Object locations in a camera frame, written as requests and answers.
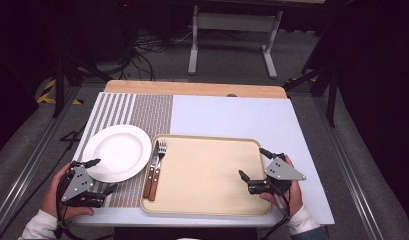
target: knife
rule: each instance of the knife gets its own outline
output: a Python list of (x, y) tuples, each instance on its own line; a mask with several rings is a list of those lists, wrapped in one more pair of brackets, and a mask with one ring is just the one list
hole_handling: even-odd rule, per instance
[(166, 156), (166, 150), (167, 150), (166, 142), (162, 141), (162, 143), (160, 145), (160, 149), (158, 151), (158, 163), (157, 163), (157, 167), (155, 167), (150, 195), (148, 196), (148, 200), (150, 200), (150, 201), (155, 200), (155, 195), (156, 195), (156, 192), (157, 192), (158, 178), (159, 178), (160, 173), (161, 173), (161, 163), (162, 163), (162, 160), (163, 160), (164, 156)]
[(152, 179), (154, 177), (154, 170), (157, 166), (157, 160), (158, 160), (158, 140), (155, 142), (155, 147), (154, 147), (154, 152), (152, 154), (152, 159), (151, 159), (151, 164), (150, 168), (148, 170), (148, 175), (147, 178), (145, 179), (145, 187), (144, 187), (144, 193), (142, 195), (143, 198), (148, 198), (150, 195), (151, 191), (151, 185), (152, 185)]

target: metal stand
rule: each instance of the metal stand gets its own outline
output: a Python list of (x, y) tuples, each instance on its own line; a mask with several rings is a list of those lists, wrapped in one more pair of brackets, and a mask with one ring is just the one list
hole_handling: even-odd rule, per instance
[(236, 30), (268, 32), (267, 44), (263, 45), (262, 52), (270, 78), (276, 78), (276, 70), (273, 65), (272, 50), (276, 33), (282, 18), (282, 11), (278, 11), (276, 16), (251, 16), (235, 14), (199, 13), (198, 6), (194, 6), (192, 17), (192, 46), (189, 57), (188, 74), (194, 75), (197, 69), (198, 58), (198, 29)]
[(43, 29), (50, 36), (50, 45), (56, 58), (56, 104), (53, 118), (56, 118), (64, 107), (64, 80), (67, 79), (71, 86), (80, 86), (83, 82), (82, 76), (78, 70), (79, 67), (89, 71), (93, 75), (104, 81), (112, 80), (110, 76), (100, 72), (94, 65), (91, 56), (84, 54), (82, 59), (75, 57), (77, 50), (73, 48), (71, 39), (67, 31), (77, 26), (76, 18), (72, 19), (65, 14), (59, 14), (61, 6), (48, 0), (30, 1), (33, 14), (39, 17)]
[(326, 117), (329, 120), (331, 127), (335, 127), (334, 124), (334, 111), (335, 111), (335, 100), (336, 100), (336, 91), (338, 87), (338, 76), (336, 70), (333, 67), (322, 67), (320, 69), (314, 70), (301, 76), (300, 78), (285, 83), (282, 87), (285, 91), (292, 89), (314, 77), (317, 77), (317, 81), (310, 89), (312, 96), (320, 97), (323, 95), (323, 92), (329, 85), (329, 96), (328, 96), (328, 106), (326, 110)]

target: gray floor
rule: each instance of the gray floor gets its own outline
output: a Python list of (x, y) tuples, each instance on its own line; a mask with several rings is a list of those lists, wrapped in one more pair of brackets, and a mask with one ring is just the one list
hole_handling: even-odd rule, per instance
[[(243, 35), (243, 33), (231, 34), (237, 34), (237, 37)], [(259, 49), (266, 40), (263, 34), (249, 33), (245, 39), (235, 40), (232, 36), (221, 32), (203, 32), (200, 37), (197, 73), (194, 76), (187, 74), (190, 50), (188, 40), (190, 41), (190, 38), (162, 53), (145, 55), (152, 64), (158, 81), (283, 85), (285, 80), (301, 76), (301, 68), (318, 38), (312, 33), (280, 31), (272, 51), (272, 58), (278, 72), (276, 80), (268, 77)], [(148, 69), (145, 61), (139, 62), (135, 59), (135, 63)], [(112, 67), (109, 64), (100, 65), (102, 70)], [(138, 70), (132, 65), (121, 76), (123, 79), (139, 78)], [(120, 73), (114, 74), (113, 77), (119, 78)], [(149, 79), (149, 75), (145, 72), (142, 72), (140, 77), (144, 80)], [(88, 78), (81, 88), (68, 87), (67, 95), (84, 100), (84, 104), (68, 104), (57, 119), (51, 118), (53, 105), (40, 104), (39, 109), (2, 149), (0, 213), (7, 209), (11, 213), (15, 209), (4, 203), (13, 201), (12, 198), (7, 198), (13, 183), (22, 170), (29, 167), (32, 162), (36, 162), (37, 170), (34, 176), (28, 179), (28, 187), (20, 189), (18, 196), (23, 197), (14, 199), (14, 203), (20, 205), (39, 185), (68, 145), (59, 139), (70, 131), (79, 130), (86, 123), (94, 100), (104, 86), (105, 83), (99, 79)], [(409, 223), (406, 214), (379, 173), (341, 101), (340, 94), (335, 110), (336, 127), (331, 128), (324, 117), (326, 96), (311, 97), (308, 88), (309, 84), (305, 83), (288, 94), (291, 96), (334, 215), (336, 224), (329, 226), (330, 238), (409, 239)], [(48, 136), (47, 133), (51, 128), (55, 128), (54, 134), (43, 139), (44, 134)], [(64, 156), (59, 167), (71, 160), (75, 149), (76, 144)], [(40, 207), (48, 184), (49, 181), (29, 201), (2, 239), (16, 239), (21, 235), (26, 223)], [(0, 226), (5, 224), (6, 219), (8, 220), (8, 218), (0, 219), (3, 221)], [(86, 239), (94, 239), (112, 232), (111, 227), (72, 226), (71, 229), (76, 235)], [(266, 231), (267, 229), (260, 229), (259, 233), (263, 235)], [(288, 238), (286, 227), (280, 228), (271, 237), (271, 239)]]

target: table leg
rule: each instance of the table leg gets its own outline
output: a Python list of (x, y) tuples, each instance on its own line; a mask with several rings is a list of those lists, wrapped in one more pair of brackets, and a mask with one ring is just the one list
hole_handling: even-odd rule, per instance
[(198, 6), (194, 6), (194, 15), (192, 17), (192, 47), (191, 56), (189, 57), (188, 74), (194, 75), (197, 70), (198, 58)]
[(62, 57), (57, 58), (57, 64), (56, 64), (56, 73), (55, 73), (55, 79), (56, 79), (56, 90), (55, 90), (55, 110), (54, 110), (54, 115), (52, 118), (56, 118), (58, 114), (61, 112), (61, 110), (64, 107), (64, 72), (63, 72), (63, 60)]
[(329, 120), (331, 127), (335, 127), (334, 123), (334, 111), (335, 111), (335, 102), (336, 102), (336, 92), (338, 88), (338, 76), (334, 71), (332, 74), (331, 84), (329, 85), (329, 96), (328, 96), (328, 107), (326, 109), (326, 117)]
[(273, 65), (273, 60), (272, 56), (270, 55), (270, 51), (272, 50), (273, 42), (275, 41), (276, 33), (278, 32), (279, 29), (279, 24), (281, 23), (282, 13), (283, 13), (282, 11), (278, 11), (276, 13), (276, 17), (273, 19), (273, 24), (270, 29), (267, 44), (261, 47), (263, 51), (264, 60), (266, 62), (267, 71), (269, 72), (269, 77), (273, 79), (277, 78), (278, 75), (276, 73), (275, 66)]

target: black cable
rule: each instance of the black cable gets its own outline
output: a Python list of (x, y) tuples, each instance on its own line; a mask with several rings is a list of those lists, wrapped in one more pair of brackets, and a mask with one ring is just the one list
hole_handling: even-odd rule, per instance
[(290, 200), (291, 200), (291, 192), (289, 192), (289, 199), (287, 200), (286, 197), (285, 197), (285, 194), (282, 193), (276, 186), (274, 186), (274, 187), (276, 188), (276, 192), (277, 192), (277, 193), (275, 193), (275, 194), (277, 194), (278, 196), (281, 196), (282, 199), (283, 199), (284, 202), (285, 202), (285, 205), (286, 205), (286, 213), (284, 214), (283, 218), (282, 218), (278, 223), (276, 223), (276, 224), (269, 230), (269, 232), (268, 232), (263, 238), (261, 238), (260, 240), (267, 240), (268, 237), (269, 237), (270, 235), (272, 235), (272, 233), (273, 233), (274, 231), (276, 231), (280, 226), (282, 226), (285, 222), (289, 221), (289, 219), (291, 218), (291, 216), (290, 216), (290, 215), (291, 215), (291, 209), (290, 209), (290, 205), (289, 205), (289, 202), (290, 202)]
[(244, 33), (244, 36), (241, 36), (241, 37), (237, 37), (237, 36), (235, 36), (234, 34), (231, 34), (231, 33), (228, 33), (228, 32), (226, 32), (226, 31), (223, 31), (223, 34), (224, 35), (226, 35), (226, 36), (228, 36), (228, 37), (231, 37), (231, 38), (233, 38), (233, 39), (235, 39), (235, 40), (244, 40), (245, 38), (247, 38), (247, 36), (248, 36), (248, 34), (250, 33), (250, 32), (241, 32), (241, 33)]
[[(68, 174), (66, 173), (66, 174), (64, 174), (64, 176), (62, 177), (62, 179), (63, 178), (66, 178), (66, 177), (68, 177)], [(80, 238), (80, 237), (77, 237), (76, 235), (74, 235), (70, 230), (69, 230), (69, 226), (70, 226), (70, 222), (66, 222), (65, 220), (64, 220), (64, 218), (65, 218), (65, 216), (66, 216), (66, 213), (67, 213), (67, 209), (69, 208), (68, 206), (65, 206), (65, 210), (64, 210), (64, 214), (63, 214), (63, 216), (61, 216), (61, 209), (60, 209), (60, 206), (61, 206), (61, 203), (60, 203), (60, 199), (61, 199), (61, 196), (59, 196), (58, 195), (58, 193), (60, 193), (61, 191), (60, 191), (60, 189), (61, 189), (61, 183), (62, 183), (62, 181), (60, 181), (59, 183), (58, 183), (58, 187), (57, 187), (57, 197), (55, 198), (55, 207), (56, 207), (56, 210), (57, 210), (57, 223), (58, 223), (58, 226), (57, 226), (57, 230), (56, 230), (56, 236), (57, 236), (57, 239), (60, 239), (61, 238), (61, 235), (62, 235), (62, 233), (64, 233), (64, 234), (66, 234), (67, 235), (67, 237), (69, 237), (70, 239), (72, 239), (72, 240), (84, 240), (83, 238)], [(100, 237), (100, 238), (97, 238), (97, 240), (104, 240), (104, 239), (109, 239), (109, 238), (111, 238), (112, 237), (112, 235), (106, 235), (106, 236), (102, 236), (102, 237)]]
[(177, 45), (181, 42), (183, 42), (189, 35), (191, 35), (192, 32), (189, 31), (185, 36), (181, 36), (179, 33), (179, 36), (173, 35), (173, 37), (170, 39), (169, 43), (165, 43), (161, 40), (156, 40), (155, 38), (153, 38), (153, 36), (151, 36), (150, 34), (144, 34), (140, 37), (138, 37), (138, 39), (136, 41), (136, 44), (134, 45), (134, 48), (136, 49), (140, 49), (142, 51), (138, 51), (138, 53), (142, 54), (142, 55), (146, 55), (150, 52), (152, 53), (162, 53), (164, 51), (166, 51), (167, 49), (169, 49), (171, 46)]
[(71, 149), (73, 146), (74, 140), (77, 139), (79, 134), (83, 131), (83, 129), (86, 127), (86, 124), (82, 126), (79, 132), (74, 132), (72, 141), (70, 141), (70, 144), (66, 147), (64, 150), (63, 154), (60, 156), (58, 161), (52, 166), (51, 171), (48, 172), (48, 174), (45, 176), (45, 178), (39, 183), (39, 185), (33, 190), (33, 192), (29, 195), (29, 197), (23, 202), (23, 204), (19, 207), (19, 209), (13, 214), (13, 216), (10, 218), (8, 223), (5, 225), (4, 229), (2, 230), (0, 234), (0, 239), (3, 237), (4, 233), (8, 230), (10, 225), (14, 222), (14, 219), (20, 214), (20, 212), (26, 207), (26, 205), (29, 203), (29, 201), (32, 199), (32, 197), (38, 192), (38, 190), (42, 187), (42, 185), (48, 180), (49, 176), (54, 172), (54, 170), (57, 168), (57, 166), (60, 164), (61, 160), (64, 158), (66, 153)]
[(153, 68), (152, 68), (152, 65), (151, 65), (150, 61), (148, 61), (148, 59), (145, 58), (144, 56), (138, 54), (138, 59), (140, 60), (140, 58), (144, 59), (144, 60), (147, 62), (148, 66), (149, 66), (149, 68), (150, 68), (150, 71), (147, 71), (147, 70), (145, 70), (145, 69), (139, 67), (138, 65), (135, 64), (134, 61), (132, 61), (132, 64), (136, 67), (136, 69), (138, 69), (138, 74), (139, 74), (139, 76), (140, 76), (140, 72), (139, 72), (139, 71), (142, 70), (143, 72), (146, 72), (146, 73), (148, 73), (148, 74), (150, 75), (150, 81), (155, 81), (155, 80), (156, 80), (156, 77), (155, 77), (155, 75), (154, 75)]
[[(130, 63), (130, 59), (125, 59), (125, 60), (123, 61), (122, 65), (120, 65), (120, 66), (118, 66), (118, 67), (115, 67), (115, 68), (113, 68), (113, 69), (110, 69), (110, 70), (106, 70), (106, 71), (101, 71), (101, 70), (100, 70), (100, 72), (102, 72), (102, 73), (104, 73), (104, 74), (107, 74), (107, 75), (111, 75), (111, 74), (114, 74), (114, 73), (118, 73), (118, 72), (120, 72), (120, 71), (123, 71), (123, 70), (129, 65), (129, 63)], [(87, 78), (95, 77), (94, 74), (91, 74), (91, 73), (89, 73), (89, 72), (85, 72), (85, 71), (82, 71), (82, 70), (78, 70), (78, 71), (79, 71), (79, 73), (82, 74), (82, 76), (84, 76), (84, 77), (87, 77)]]
[(126, 75), (124, 74), (124, 69), (120, 72), (120, 76), (119, 76), (118, 80), (122, 79), (122, 76), (124, 76), (125, 79), (126, 79)]

